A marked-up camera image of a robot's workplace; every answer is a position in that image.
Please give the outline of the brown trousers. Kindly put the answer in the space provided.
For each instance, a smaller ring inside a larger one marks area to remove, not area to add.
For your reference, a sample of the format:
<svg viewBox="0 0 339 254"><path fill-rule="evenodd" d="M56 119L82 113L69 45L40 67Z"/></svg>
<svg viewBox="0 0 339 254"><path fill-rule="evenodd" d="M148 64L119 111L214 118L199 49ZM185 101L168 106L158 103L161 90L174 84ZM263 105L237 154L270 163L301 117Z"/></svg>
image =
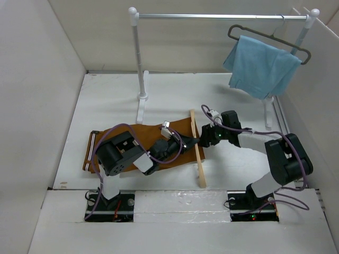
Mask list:
<svg viewBox="0 0 339 254"><path fill-rule="evenodd" d="M133 124L131 127L136 133L136 136L144 148L149 149L155 141L159 140L163 136L160 133L160 124L158 125L143 125L143 124ZM192 128L191 128L191 118L187 117L185 119L173 121L170 123L170 128L174 129L179 134L185 135L187 137L192 136ZM101 139L101 137L108 132L108 129L104 131L95 131L93 130L90 133L87 150L85 154L85 159L83 162L83 171L87 171L90 173L95 173L92 165L91 165L91 156L93 149ZM181 166L184 164L189 164L191 162L196 162L197 157L195 153L195 149L192 148L189 151L185 152L170 164L161 164L160 170L169 169L177 166Z"/></svg>

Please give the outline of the beige wooden hanger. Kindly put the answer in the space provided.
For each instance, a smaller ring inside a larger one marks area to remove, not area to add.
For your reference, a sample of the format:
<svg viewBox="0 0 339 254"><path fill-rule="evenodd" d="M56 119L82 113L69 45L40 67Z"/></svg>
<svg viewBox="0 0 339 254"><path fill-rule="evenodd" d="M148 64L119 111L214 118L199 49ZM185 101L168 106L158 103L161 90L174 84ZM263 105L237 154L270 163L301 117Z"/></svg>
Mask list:
<svg viewBox="0 0 339 254"><path fill-rule="evenodd" d="M191 117L191 129L192 129L192 135L194 138L197 138L197 133L196 133L196 128L195 128L195 110L191 109L190 110L190 117ZM203 166L201 162L201 157L200 157L200 152L199 152L199 147L197 144L194 145L195 147L195 155L197 159L197 166L198 166L198 180L199 180L199 186L200 188L206 188L207 183L206 183L206 178L203 172Z"/></svg>

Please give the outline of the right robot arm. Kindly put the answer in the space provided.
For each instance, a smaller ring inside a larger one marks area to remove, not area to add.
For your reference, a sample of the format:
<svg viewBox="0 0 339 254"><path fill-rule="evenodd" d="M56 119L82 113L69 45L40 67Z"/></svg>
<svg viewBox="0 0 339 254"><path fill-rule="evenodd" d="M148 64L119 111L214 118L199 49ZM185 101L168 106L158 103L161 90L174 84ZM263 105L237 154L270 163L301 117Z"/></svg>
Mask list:
<svg viewBox="0 0 339 254"><path fill-rule="evenodd" d="M250 208L258 208L273 192L288 189L289 183L306 179L313 173L313 164L295 134L243 128L235 111L219 114L206 105L201 108L211 121L202 127L201 147L208 148L227 140L234 146L252 149L267 156L270 171L246 187L244 201Z"/></svg>

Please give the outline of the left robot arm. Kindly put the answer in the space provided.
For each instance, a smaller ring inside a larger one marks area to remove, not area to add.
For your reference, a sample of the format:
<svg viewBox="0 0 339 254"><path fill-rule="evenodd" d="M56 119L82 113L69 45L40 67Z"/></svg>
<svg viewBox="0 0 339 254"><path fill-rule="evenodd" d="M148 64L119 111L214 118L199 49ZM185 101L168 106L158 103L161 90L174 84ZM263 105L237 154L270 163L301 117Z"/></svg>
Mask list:
<svg viewBox="0 0 339 254"><path fill-rule="evenodd" d="M124 131L108 140L102 141L95 150L99 167L103 170L99 191L100 204L107 210L118 204L120 190L110 187L106 182L109 176L117 176L130 166L135 166L145 176L160 170L161 166L174 167L174 164L191 162L189 151L198 145L199 139L188 137L169 130L162 139L158 139L147 150L137 142L135 137Z"/></svg>

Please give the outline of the grey hanger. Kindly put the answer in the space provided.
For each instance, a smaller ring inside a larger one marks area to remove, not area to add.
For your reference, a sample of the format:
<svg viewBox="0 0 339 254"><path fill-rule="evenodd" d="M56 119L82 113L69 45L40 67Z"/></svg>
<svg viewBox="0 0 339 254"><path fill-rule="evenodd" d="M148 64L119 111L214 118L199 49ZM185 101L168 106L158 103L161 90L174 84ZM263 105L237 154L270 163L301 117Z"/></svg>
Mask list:
<svg viewBox="0 0 339 254"><path fill-rule="evenodd" d="M311 19L310 17L308 17L310 19L310 21L306 21L305 22L305 25L304 27L302 28L297 40L295 41L295 43L290 43L286 40L282 40L280 38L277 38L274 36L274 33L272 33L271 35L268 35L268 34L265 34L265 33L262 33L262 32L259 32L257 30L253 30L253 29L250 29L250 28L247 28L247 27L244 27L242 25L239 25L239 24L235 24L235 25L232 25L229 30L228 30L228 37L233 39L233 40L239 40L240 38L238 37L235 37L233 36L231 33L232 33L232 30L235 29L235 28L238 28L238 29L241 29L243 31L247 31L247 32L250 32L250 33L253 33L253 34L256 34L256 35L259 35L259 36L262 36L262 37L265 37L267 39L270 39L270 40L273 40L273 41L276 41L278 43L281 43L281 44L284 44L286 46L289 46L292 48L291 50L291 54L292 55L295 55L297 51L300 51L300 52L304 52L307 54L307 58L301 63L302 65L306 65L310 59L311 59L311 52L307 49L304 49L301 47L301 44L304 40L304 38L306 37L306 34L307 32L309 31L309 29L311 28L311 25L312 25L312 22L314 22L315 20L314 19Z"/></svg>

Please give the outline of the light blue towel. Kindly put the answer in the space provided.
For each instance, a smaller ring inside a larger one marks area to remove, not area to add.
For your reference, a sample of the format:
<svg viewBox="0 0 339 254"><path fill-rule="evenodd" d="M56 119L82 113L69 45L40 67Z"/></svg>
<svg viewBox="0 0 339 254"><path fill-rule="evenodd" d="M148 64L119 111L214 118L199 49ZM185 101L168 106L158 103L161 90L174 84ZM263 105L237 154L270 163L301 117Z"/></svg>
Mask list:
<svg viewBox="0 0 339 254"><path fill-rule="evenodd" d="M264 100L270 95L283 94L301 63L285 50L242 35L223 67L232 73L231 88Z"/></svg>

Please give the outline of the white metal clothes rack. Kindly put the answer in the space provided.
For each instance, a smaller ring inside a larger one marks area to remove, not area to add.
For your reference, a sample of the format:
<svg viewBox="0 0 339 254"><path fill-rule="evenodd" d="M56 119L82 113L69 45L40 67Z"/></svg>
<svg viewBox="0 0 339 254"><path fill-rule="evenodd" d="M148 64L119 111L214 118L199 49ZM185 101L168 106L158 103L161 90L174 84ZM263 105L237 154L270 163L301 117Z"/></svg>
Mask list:
<svg viewBox="0 0 339 254"><path fill-rule="evenodd" d="M142 69L141 53L138 38L138 22L141 19L148 20L221 20L221 21L296 21L305 22L310 21L308 17L315 21L320 15L320 10L314 8L309 14L304 16L286 16L286 15L231 15L231 14L141 14L136 8L130 7L128 9L130 24L133 34L133 45L135 48L137 74L139 82L138 93L138 111L136 117L136 123L142 124L144 120L144 114L146 110L146 102L148 100L147 85L149 84L149 71Z"/></svg>

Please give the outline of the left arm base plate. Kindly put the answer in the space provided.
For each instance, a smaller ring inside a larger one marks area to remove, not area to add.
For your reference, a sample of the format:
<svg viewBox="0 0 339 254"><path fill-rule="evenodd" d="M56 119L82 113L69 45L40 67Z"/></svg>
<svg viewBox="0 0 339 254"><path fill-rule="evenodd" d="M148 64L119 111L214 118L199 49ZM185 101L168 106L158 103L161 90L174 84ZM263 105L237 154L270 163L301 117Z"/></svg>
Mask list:
<svg viewBox="0 0 339 254"><path fill-rule="evenodd" d="M97 198L98 192L87 191L85 194L86 222L133 222L135 193L120 193L110 201L104 201L101 196L97 207L94 208Z"/></svg>

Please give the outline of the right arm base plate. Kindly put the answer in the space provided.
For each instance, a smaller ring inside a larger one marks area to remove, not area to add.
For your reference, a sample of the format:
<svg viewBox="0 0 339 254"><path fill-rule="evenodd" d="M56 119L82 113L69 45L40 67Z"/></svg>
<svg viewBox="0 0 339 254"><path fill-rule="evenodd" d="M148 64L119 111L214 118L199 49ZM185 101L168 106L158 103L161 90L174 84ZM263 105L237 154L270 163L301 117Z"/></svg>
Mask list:
<svg viewBox="0 0 339 254"><path fill-rule="evenodd" d="M271 193L250 202L244 190L229 191L224 207L230 212L231 222L278 222L275 205L269 203L269 198L273 197Z"/></svg>

